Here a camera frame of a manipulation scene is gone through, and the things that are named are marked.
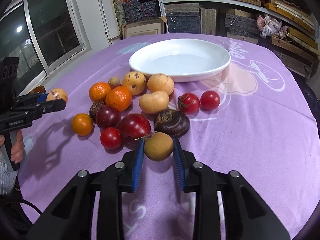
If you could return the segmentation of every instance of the window frame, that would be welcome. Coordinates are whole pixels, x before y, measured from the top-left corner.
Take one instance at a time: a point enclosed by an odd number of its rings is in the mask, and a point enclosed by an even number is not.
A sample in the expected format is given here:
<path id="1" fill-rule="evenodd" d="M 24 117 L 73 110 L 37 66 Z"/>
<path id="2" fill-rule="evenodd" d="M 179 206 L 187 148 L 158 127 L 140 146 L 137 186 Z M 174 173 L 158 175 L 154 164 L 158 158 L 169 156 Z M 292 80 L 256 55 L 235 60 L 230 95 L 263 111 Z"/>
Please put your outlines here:
<path id="1" fill-rule="evenodd" d="M 53 72 L 57 71 L 58 69 L 70 64 L 72 61 L 76 60 L 89 50 L 91 50 L 91 46 L 89 44 L 89 40 L 86 36 L 84 26 L 82 24 L 82 19 L 80 17 L 80 12 L 77 7 L 76 0 L 66 0 L 69 15 L 71 18 L 71 22 L 73 25 L 73 28 L 76 33 L 76 37 L 78 38 L 78 41 L 80 43 L 79 46 L 75 47 L 71 51 L 64 54 L 62 57 L 58 58 L 56 61 L 51 63 L 50 65 L 47 65 L 43 54 L 41 52 L 41 49 L 39 47 L 39 44 L 36 40 L 36 36 L 32 27 L 32 23 L 30 20 L 30 14 L 29 14 L 29 8 L 28 8 L 28 0 L 13 0 L 10 5 L 8 6 L 5 14 L 3 17 L 1 17 L 0 21 L 5 18 L 7 15 L 9 15 L 13 10 L 18 8 L 19 6 L 24 7 L 24 13 L 25 13 L 25 20 L 27 22 L 28 32 L 31 37 L 31 42 L 34 46 L 35 52 L 39 58 L 39 61 L 41 62 L 44 70 L 36 76 L 29 85 L 25 87 L 25 89 L 20 93 L 20 95 L 27 94 L 29 91 L 31 91 L 39 82 L 46 79 L 48 76 L 50 76 Z"/>

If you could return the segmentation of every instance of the picture frame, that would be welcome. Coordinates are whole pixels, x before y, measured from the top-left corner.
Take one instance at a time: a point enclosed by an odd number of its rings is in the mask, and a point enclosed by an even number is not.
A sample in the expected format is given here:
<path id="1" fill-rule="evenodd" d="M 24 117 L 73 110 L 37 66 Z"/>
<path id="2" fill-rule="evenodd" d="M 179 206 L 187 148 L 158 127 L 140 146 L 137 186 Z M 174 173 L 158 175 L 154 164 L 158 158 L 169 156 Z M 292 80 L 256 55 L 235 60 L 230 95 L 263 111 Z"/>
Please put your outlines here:
<path id="1" fill-rule="evenodd" d="M 122 25 L 122 38 L 166 33 L 165 17 Z"/>

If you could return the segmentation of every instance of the table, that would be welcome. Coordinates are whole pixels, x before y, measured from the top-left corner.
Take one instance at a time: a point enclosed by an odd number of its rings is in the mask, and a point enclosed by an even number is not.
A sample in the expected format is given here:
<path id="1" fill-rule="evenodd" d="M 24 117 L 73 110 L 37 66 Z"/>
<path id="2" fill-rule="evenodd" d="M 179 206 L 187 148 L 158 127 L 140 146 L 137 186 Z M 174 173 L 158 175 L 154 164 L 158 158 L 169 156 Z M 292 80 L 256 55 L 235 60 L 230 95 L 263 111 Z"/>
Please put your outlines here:
<path id="1" fill-rule="evenodd" d="M 61 78 L 55 87 L 67 91 L 66 109 L 44 115 L 23 130 L 29 153 L 18 174 L 22 195 L 43 211 L 77 171 L 102 171 L 121 160 L 128 148 L 106 151 L 97 126 L 87 137 L 78 137 L 70 122 L 77 113 L 88 112 L 92 104 L 88 91 L 94 83 L 107 82 L 113 75 L 122 79 L 130 69 L 128 60 L 133 52 L 174 38 L 211 41 L 228 49 L 232 59 L 217 76 L 175 84 L 172 108 L 185 92 L 200 96 L 214 89 L 221 97 L 217 111 L 190 116 L 190 131 L 180 139 L 182 148 L 215 171 L 238 170 L 293 238 L 320 199 L 316 121 L 291 73 L 275 54 L 264 47 L 219 36 L 128 38 L 94 54 Z M 133 100 L 130 112 L 141 113 L 138 98 Z M 126 239 L 191 239 L 195 195 L 178 192 L 172 164 L 172 156 L 161 163 L 145 157 L 138 191 L 123 195 Z M 36 212 L 25 206 L 23 209 L 35 222 Z"/>

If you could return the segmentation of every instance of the red fruit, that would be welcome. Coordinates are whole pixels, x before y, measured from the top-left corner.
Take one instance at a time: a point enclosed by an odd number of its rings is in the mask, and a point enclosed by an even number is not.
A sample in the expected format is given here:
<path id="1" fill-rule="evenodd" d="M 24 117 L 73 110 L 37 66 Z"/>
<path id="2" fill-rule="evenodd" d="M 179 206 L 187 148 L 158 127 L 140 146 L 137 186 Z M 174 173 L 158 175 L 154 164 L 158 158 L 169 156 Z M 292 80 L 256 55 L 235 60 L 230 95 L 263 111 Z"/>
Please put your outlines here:
<path id="1" fill-rule="evenodd" d="M 212 90 L 206 91 L 200 98 L 201 105 L 206 110 L 216 109 L 220 104 L 220 97 L 217 92 Z"/>
<path id="2" fill-rule="evenodd" d="M 192 114 L 200 107 L 199 98 L 192 93 L 185 93 L 178 97 L 178 109 L 185 114 Z"/>
<path id="3" fill-rule="evenodd" d="M 150 123 L 141 114 L 128 114 L 121 120 L 118 129 L 121 138 L 131 145 L 137 143 L 136 139 L 151 134 Z"/>
<path id="4" fill-rule="evenodd" d="M 100 135 L 100 142 L 108 150 L 117 149 L 121 146 L 119 130 L 114 127 L 105 128 Z"/>
<path id="5" fill-rule="evenodd" d="M 111 106 L 101 106 L 96 114 L 96 123 L 101 129 L 118 127 L 121 122 L 120 112 Z"/>

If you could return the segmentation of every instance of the bowl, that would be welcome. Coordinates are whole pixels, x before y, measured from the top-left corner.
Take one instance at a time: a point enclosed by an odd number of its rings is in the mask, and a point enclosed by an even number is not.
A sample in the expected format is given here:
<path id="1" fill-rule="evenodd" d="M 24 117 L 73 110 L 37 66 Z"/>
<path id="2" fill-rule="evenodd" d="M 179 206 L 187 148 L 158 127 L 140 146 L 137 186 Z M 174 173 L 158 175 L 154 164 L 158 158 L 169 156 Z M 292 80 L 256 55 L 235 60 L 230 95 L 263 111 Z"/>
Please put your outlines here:
<path id="1" fill-rule="evenodd" d="M 163 73 L 174 82 L 206 79 L 230 63 L 223 47 L 196 39 L 159 41 L 139 49 L 129 59 L 130 67 L 146 76 Z"/>

